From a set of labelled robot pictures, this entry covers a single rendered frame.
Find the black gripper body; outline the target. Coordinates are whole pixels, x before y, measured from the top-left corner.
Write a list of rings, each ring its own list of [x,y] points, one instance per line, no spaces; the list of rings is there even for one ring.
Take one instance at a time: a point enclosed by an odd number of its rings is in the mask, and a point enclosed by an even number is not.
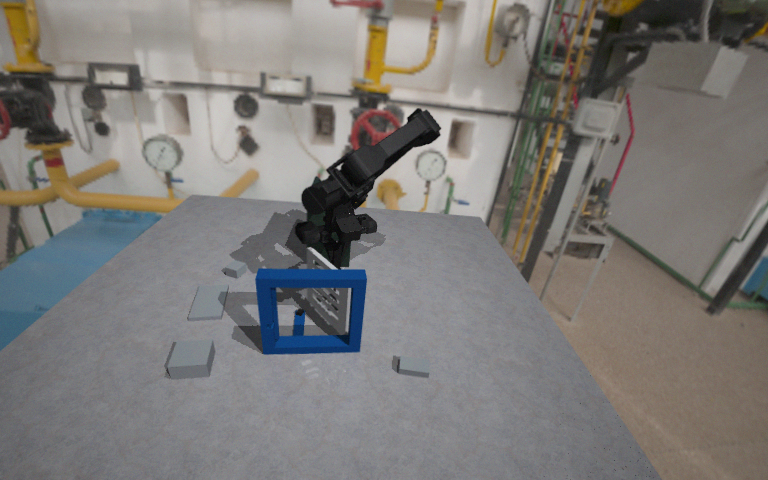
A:
[[[298,238],[301,240],[303,244],[317,243],[319,239],[321,241],[330,240],[332,232],[336,232],[335,230],[332,231],[330,229],[330,218],[332,216],[332,213],[333,214],[346,213],[348,212],[348,208],[352,208],[352,207],[353,206],[351,205],[351,202],[346,204],[336,204],[325,211],[325,216],[323,216],[323,221],[325,222],[325,225],[315,226],[315,224],[312,221],[301,222],[296,225],[295,234],[298,236]],[[369,230],[367,231],[366,234],[375,233],[377,231],[376,221],[372,219],[368,214],[359,214],[355,216],[368,217]]]

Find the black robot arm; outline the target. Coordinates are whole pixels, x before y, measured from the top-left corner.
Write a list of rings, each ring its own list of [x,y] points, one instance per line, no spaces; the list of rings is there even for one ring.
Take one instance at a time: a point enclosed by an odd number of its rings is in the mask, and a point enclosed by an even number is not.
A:
[[[430,144],[441,135],[441,127],[427,109],[417,108],[407,119],[407,124],[376,145],[349,151],[325,170],[329,173],[326,179],[304,189],[303,205],[314,215],[336,204],[351,202],[354,208],[348,208],[346,213],[332,213],[330,218],[330,229],[336,231],[340,242],[357,241],[369,230],[368,217],[355,216],[354,209],[366,201],[376,178],[412,148]],[[341,164],[338,170],[336,167]]]

